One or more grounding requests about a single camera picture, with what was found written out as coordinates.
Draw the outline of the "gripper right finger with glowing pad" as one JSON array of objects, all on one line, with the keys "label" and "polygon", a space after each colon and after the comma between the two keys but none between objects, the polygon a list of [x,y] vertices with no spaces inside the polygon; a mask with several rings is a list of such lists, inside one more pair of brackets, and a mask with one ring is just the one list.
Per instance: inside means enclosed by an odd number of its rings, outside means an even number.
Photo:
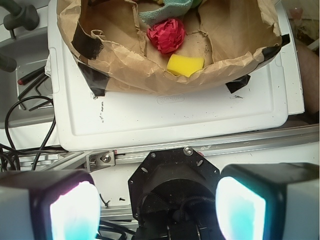
[{"label": "gripper right finger with glowing pad", "polygon": [[227,240],[318,240],[317,164],[229,164],[220,174],[215,208]]}]

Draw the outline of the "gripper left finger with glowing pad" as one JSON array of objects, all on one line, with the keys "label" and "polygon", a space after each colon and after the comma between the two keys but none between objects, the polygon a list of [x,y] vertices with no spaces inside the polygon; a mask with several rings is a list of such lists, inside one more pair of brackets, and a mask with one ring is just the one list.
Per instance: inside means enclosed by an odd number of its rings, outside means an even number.
[{"label": "gripper left finger with glowing pad", "polygon": [[101,200],[85,170],[0,174],[2,240],[94,240]]}]

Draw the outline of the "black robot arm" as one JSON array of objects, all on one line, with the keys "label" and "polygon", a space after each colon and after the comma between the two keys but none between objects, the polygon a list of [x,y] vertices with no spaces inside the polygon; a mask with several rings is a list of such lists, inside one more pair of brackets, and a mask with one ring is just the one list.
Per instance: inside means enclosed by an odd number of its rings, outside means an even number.
[{"label": "black robot arm", "polygon": [[222,170],[184,149],[151,152],[128,179],[135,231],[101,219],[83,169],[0,175],[3,240],[317,240],[320,167],[233,163]]}]

